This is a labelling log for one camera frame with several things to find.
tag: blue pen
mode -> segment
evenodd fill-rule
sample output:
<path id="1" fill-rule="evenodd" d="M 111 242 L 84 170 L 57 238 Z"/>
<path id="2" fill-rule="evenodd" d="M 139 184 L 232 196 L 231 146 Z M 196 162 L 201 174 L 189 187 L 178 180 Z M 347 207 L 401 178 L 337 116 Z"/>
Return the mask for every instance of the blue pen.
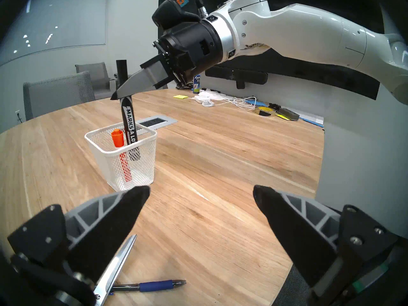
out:
<path id="1" fill-rule="evenodd" d="M 311 121 L 311 120 L 307 120 L 306 118 L 302 118 L 302 117 L 299 117 L 301 120 L 304 120 L 305 122 L 308 122 L 308 123 L 311 123 L 311 124 L 313 124 L 313 125 L 316 125 L 316 126 L 319 126 L 319 127 L 324 127 L 322 124 L 319 124 L 319 123 L 316 123 L 316 122 L 314 122 L 314 121 Z"/>
<path id="2" fill-rule="evenodd" d="M 162 290 L 171 290 L 184 284 L 186 284 L 185 280 L 167 280 L 138 284 L 114 285 L 112 286 L 109 295 L 113 295 L 113 292 L 155 292 Z"/>

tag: wall outlet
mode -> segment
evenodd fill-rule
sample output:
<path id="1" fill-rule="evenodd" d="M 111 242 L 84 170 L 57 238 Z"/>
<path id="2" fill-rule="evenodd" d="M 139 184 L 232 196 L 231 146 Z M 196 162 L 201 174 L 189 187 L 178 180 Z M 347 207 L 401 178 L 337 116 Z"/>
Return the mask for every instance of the wall outlet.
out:
<path id="1" fill-rule="evenodd" d="M 16 116 L 16 118 L 17 118 L 17 122 L 20 123 L 21 116 L 20 116 L 20 119 L 19 119 L 17 114 L 20 114 L 20 110 L 15 111 L 15 116 Z"/>

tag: white cable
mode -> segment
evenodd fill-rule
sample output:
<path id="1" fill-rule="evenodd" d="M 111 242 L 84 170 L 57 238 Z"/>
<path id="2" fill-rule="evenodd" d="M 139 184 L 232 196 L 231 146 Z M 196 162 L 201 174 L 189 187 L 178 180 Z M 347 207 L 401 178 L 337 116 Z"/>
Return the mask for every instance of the white cable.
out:
<path id="1" fill-rule="evenodd" d="M 247 103 L 245 100 L 249 99 L 254 99 L 254 104 Z M 255 96 L 250 96 L 249 98 L 233 98 L 232 100 L 227 99 L 225 100 L 226 102 L 220 103 L 220 104 L 215 104 L 211 100 L 204 100 L 201 105 L 204 107 L 212 107 L 212 106 L 217 106 L 217 105 L 222 105 L 226 103 L 231 103 L 234 104 L 236 107 L 243 109 L 244 111 L 250 111 L 255 108 L 256 104 L 256 97 Z"/>

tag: pen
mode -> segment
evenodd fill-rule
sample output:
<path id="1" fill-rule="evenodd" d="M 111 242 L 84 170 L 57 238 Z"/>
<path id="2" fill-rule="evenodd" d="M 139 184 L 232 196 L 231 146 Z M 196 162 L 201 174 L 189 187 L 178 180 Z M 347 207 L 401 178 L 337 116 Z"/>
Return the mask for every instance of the pen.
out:
<path id="1" fill-rule="evenodd" d="M 158 282 L 146 282 L 138 284 L 122 284 L 114 285 L 111 288 L 112 292 L 155 292 L 162 290 L 171 290 L 186 284 L 186 280 L 167 280 Z"/>

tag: orange marker cap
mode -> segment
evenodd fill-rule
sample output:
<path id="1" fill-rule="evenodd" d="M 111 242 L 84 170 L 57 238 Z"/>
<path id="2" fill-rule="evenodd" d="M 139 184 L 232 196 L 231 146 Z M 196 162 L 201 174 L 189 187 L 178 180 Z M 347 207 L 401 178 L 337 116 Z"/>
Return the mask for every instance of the orange marker cap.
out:
<path id="1" fill-rule="evenodd" d="M 116 148 L 120 148 L 124 146 L 124 140 L 123 140 L 123 131 L 120 129 L 115 129 L 111 133 L 113 144 L 115 145 Z"/>

